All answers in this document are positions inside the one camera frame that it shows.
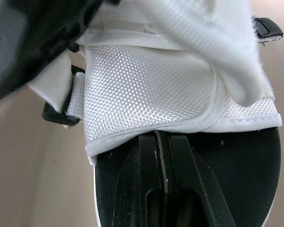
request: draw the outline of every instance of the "black plastic buckle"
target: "black plastic buckle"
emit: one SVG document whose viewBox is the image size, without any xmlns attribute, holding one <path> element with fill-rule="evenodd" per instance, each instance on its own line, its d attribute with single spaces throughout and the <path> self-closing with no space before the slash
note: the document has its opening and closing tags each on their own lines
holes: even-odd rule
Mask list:
<svg viewBox="0 0 284 227">
<path fill-rule="evenodd" d="M 268 18 L 255 18 L 257 35 L 260 39 L 266 39 L 273 36 L 283 37 L 284 33 L 280 27 Z"/>
<path fill-rule="evenodd" d="M 72 65 L 71 72 L 73 75 L 75 75 L 76 72 L 85 73 L 85 70 Z M 61 113 L 56 112 L 55 109 L 51 105 L 49 105 L 48 103 L 45 103 L 44 110 L 42 113 L 42 117 L 44 120 L 48 122 L 54 122 L 57 124 L 63 124 L 63 125 L 69 125 L 69 126 L 75 126 L 76 124 L 80 122 L 79 118 L 66 115 L 67 108 L 71 101 L 72 89 L 73 89 L 73 80 L 71 82 L 71 88 L 64 102 Z"/>
</svg>

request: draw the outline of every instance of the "black buckle clip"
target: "black buckle clip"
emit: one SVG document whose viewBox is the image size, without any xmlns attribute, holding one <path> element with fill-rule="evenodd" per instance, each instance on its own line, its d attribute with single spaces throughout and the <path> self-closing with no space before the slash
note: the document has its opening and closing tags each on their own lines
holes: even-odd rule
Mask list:
<svg viewBox="0 0 284 227">
<path fill-rule="evenodd" d="M 281 36 L 283 37 L 284 33 L 281 28 L 272 20 L 268 18 L 255 18 L 255 26 L 258 38 L 266 39 L 270 37 Z"/>
<path fill-rule="evenodd" d="M 81 69 L 77 66 L 72 65 L 71 66 L 71 72 L 72 72 L 73 75 L 75 75 L 76 72 L 85 73 L 85 70 L 83 70 L 83 69 Z M 46 120 L 48 122 L 53 122 L 53 123 L 63 124 L 63 125 L 69 125 L 69 126 L 75 126 L 76 124 L 78 124 L 80 122 L 79 118 L 66 115 L 67 108 L 68 108 L 70 101 L 71 101 L 72 89 L 73 89 L 73 81 L 71 82 L 71 88 L 70 88 L 70 91 L 67 95 L 67 98 L 65 99 L 61 113 L 56 112 L 55 109 L 50 104 L 45 103 L 44 110 L 43 110 L 43 113 L 42 113 L 42 117 L 43 117 L 44 120 Z"/>
</svg>

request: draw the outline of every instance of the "white fabric strap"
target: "white fabric strap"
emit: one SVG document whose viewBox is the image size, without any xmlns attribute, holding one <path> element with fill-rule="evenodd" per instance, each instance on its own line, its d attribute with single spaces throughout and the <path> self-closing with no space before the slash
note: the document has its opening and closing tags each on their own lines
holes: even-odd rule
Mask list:
<svg viewBox="0 0 284 227">
<path fill-rule="evenodd" d="M 70 90 L 72 80 L 71 60 L 67 52 L 49 64 L 28 86 L 49 103 L 55 111 L 61 111 Z"/>
<path fill-rule="evenodd" d="M 84 80 L 85 74 L 83 72 L 77 72 L 74 75 L 71 100 L 66 112 L 67 115 L 80 119 L 84 117 Z"/>
</svg>

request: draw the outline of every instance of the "white mesh fabric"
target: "white mesh fabric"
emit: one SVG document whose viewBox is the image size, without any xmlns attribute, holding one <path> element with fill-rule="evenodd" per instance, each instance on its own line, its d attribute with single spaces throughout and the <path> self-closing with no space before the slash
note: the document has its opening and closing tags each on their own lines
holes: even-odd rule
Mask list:
<svg viewBox="0 0 284 227">
<path fill-rule="evenodd" d="M 133 137 L 137 131 L 162 127 L 196 132 L 220 116 L 222 81 L 194 54 L 99 46 L 86 48 L 85 57 L 84 124 L 89 157 L 120 145 L 116 137 L 121 135 Z"/>
<path fill-rule="evenodd" d="M 225 94 L 225 101 L 221 118 L 225 117 L 244 117 L 265 114 L 277 114 L 275 104 L 271 98 L 261 98 L 255 104 L 249 107 L 243 107 L 237 104 L 229 95 Z"/>
</svg>

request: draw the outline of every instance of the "stitching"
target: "stitching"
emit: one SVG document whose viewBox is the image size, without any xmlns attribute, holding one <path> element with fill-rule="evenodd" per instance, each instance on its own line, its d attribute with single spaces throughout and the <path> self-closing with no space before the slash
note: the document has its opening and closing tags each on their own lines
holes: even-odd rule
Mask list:
<svg viewBox="0 0 284 227">
<path fill-rule="evenodd" d="M 256 119 L 256 120 L 239 120 L 239 121 L 218 121 L 218 123 L 222 122 L 231 122 L 231 123 L 236 123 L 236 122 L 257 122 L 257 121 L 264 121 L 264 120 L 271 120 L 271 119 L 279 119 L 280 117 L 271 117 L 271 118 L 264 118 L 264 119 Z"/>
</svg>

